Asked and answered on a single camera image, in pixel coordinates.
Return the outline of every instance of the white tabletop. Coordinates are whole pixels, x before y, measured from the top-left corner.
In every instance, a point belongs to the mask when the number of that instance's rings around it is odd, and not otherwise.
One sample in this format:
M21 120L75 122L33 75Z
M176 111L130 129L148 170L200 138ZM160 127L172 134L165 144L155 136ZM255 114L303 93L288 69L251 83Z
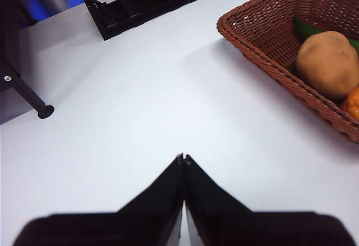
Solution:
M198 0L108 41L84 4L24 30L27 79L55 112L1 126L2 245L35 217L117 211L181 152L250 209L330 214L359 243L359 145L217 32L246 1Z

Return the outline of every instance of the cucumber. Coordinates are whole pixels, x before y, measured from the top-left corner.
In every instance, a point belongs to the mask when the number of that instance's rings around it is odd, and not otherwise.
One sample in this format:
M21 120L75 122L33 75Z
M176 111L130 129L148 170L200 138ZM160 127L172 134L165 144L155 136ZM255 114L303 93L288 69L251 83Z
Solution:
M315 27L309 26L306 23L302 22L297 16L293 17L293 24L295 33L302 41L305 41L311 35L323 32L320 29L316 29ZM355 40L352 38L348 38L348 40L350 45L353 46L359 54L359 40Z

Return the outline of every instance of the fake fruit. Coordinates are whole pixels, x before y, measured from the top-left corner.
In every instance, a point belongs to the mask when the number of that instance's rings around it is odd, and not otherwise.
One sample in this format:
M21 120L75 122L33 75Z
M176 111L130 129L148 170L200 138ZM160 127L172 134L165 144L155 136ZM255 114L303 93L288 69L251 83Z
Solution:
M298 37L302 41L305 41L311 35L323 32L320 29L317 29L315 27L307 25L306 23L301 21L299 19L299 17L297 17L297 16L293 17L293 26L294 26L295 33L298 35ZM355 40L355 39L351 39L351 38L348 38L348 40L349 40L350 45L353 46L357 50L357 53L359 54L359 40Z
M342 109L350 114L355 120L359 121L359 87L350 92L347 99L342 104Z
M342 101L359 85L358 54L341 33L311 35L298 52L297 73L326 98Z

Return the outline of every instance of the basket rim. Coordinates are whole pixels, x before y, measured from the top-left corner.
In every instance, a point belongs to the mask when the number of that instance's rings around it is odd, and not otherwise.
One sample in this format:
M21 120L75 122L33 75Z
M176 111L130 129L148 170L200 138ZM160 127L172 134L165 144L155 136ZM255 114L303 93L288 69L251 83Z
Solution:
M302 89L304 89L308 94L311 94L314 96L318 101L322 102L324 105L331 108L333 112L338 114L340 117L342 117L344 120L346 120L348 123L350 123L353 127L359 128L359 121L352 118L347 112L342 110L340 107L335 105L331 100L325 98L320 93L318 93L316 90L311 88L310 86L307 86L301 79L296 77L295 75L291 74L290 71L282 67L278 62L274 61L273 59L270 59L264 52L262 52L259 48L257 48L255 45L250 43L249 41L245 40L244 38L241 38L237 36L237 34L234 33L231 28L227 25L226 21L227 19L234 13L236 13L239 10L243 10L247 8L247 6L252 3L254 0L247 1L243 3L242 5L228 11L227 13L223 14L217 22L217 30L221 33L221 35L224 36L223 33L227 33L230 35L234 40L239 41L242 45L247 47L250 51L255 53L259 58L264 60L268 63L269 66L272 66L276 68L278 71L280 71L282 74L286 76L286 78L290 79L292 82L296 83L298 86L300 86Z

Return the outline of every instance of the brown wicker basket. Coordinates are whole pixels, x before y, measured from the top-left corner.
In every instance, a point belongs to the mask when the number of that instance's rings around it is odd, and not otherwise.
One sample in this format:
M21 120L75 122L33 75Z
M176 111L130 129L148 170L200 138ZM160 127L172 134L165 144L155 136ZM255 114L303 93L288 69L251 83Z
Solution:
M359 122L295 76L300 41L292 17L359 39L359 0L251 0L223 15L218 31L252 63L346 139L359 143Z

